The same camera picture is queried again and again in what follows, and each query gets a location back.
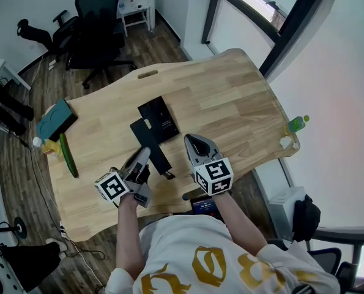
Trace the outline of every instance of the wooden table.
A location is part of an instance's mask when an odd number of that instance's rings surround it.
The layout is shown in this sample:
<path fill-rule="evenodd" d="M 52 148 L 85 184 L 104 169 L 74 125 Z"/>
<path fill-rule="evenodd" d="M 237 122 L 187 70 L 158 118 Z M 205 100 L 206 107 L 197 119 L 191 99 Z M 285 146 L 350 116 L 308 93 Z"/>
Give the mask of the wooden table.
<path fill-rule="evenodd" d="M 240 49 L 230 49 L 205 61 L 155 64 L 138 69 L 69 105 L 78 120 L 66 132 L 79 178 L 63 159 L 48 156 L 51 183 L 67 234 L 84 241 L 118 222 L 117 209 L 97 192 L 93 182 L 110 167 L 121 168 L 140 145 L 130 129 L 139 119 L 138 106 L 163 96 L 180 135 L 161 145 L 176 178 L 168 181 L 150 165 L 153 191 L 139 217 L 185 212 L 182 195 L 196 189 L 184 146 L 184 135 L 212 139 L 234 172 L 234 180 L 264 162 L 293 155 L 282 150 L 282 126 L 288 121 L 267 82 Z M 295 135 L 293 140 L 299 144 Z"/>

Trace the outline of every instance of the plastic bottle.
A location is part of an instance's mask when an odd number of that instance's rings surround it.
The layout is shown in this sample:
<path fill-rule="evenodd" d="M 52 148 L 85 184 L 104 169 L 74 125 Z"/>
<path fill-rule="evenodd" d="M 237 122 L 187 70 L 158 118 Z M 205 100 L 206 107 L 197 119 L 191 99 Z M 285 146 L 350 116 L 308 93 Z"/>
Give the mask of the plastic bottle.
<path fill-rule="evenodd" d="M 119 9 L 124 10 L 125 9 L 125 2 L 123 0 L 119 0 Z"/>
<path fill-rule="evenodd" d="M 35 147 L 41 148 L 44 154 L 50 154 L 54 157 L 61 157 L 63 155 L 60 144 L 57 144 L 55 141 L 43 141 L 39 137 L 35 137 L 32 144 Z"/>
<path fill-rule="evenodd" d="M 292 121 L 289 121 L 286 125 L 283 126 L 283 132 L 285 136 L 296 133 L 299 130 L 303 129 L 305 127 L 305 123 L 309 120 L 310 117 L 306 115 L 304 116 L 304 118 L 302 118 L 301 116 L 297 116 Z"/>
<path fill-rule="evenodd" d="M 131 7 L 134 9 L 134 0 L 128 0 L 128 1 L 130 3 Z"/>

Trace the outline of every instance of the black tube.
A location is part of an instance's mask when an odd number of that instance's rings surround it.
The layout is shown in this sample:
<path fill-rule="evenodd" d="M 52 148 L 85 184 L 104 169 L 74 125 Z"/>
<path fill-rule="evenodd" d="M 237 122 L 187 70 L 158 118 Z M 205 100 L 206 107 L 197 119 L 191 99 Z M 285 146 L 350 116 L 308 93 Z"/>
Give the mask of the black tube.
<path fill-rule="evenodd" d="M 19 231 L 20 227 L 9 227 L 9 228 L 0 228 L 0 232 L 14 232 Z"/>

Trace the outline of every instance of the black bag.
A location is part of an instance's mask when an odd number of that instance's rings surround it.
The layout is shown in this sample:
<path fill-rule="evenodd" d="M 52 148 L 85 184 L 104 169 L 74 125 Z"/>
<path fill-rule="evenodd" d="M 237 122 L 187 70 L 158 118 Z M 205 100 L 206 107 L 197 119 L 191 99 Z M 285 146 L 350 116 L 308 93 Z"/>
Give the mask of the black bag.
<path fill-rule="evenodd" d="M 294 204 L 293 240 L 309 241 L 321 221 L 320 209 L 312 203 L 310 196 L 306 195 L 304 201 L 297 200 Z"/>

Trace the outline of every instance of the hand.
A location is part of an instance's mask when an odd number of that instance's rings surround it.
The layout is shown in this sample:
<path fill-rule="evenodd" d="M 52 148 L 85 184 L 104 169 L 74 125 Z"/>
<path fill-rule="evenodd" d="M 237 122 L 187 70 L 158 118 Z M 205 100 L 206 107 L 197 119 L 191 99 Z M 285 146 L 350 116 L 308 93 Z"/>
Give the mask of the hand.
<path fill-rule="evenodd" d="M 127 193 L 121 197 L 121 202 L 119 204 L 119 207 L 122 206 L 129 206 L 135 209 L 138 206 L 138 200 L 134 198 L 133 193 Z"/>

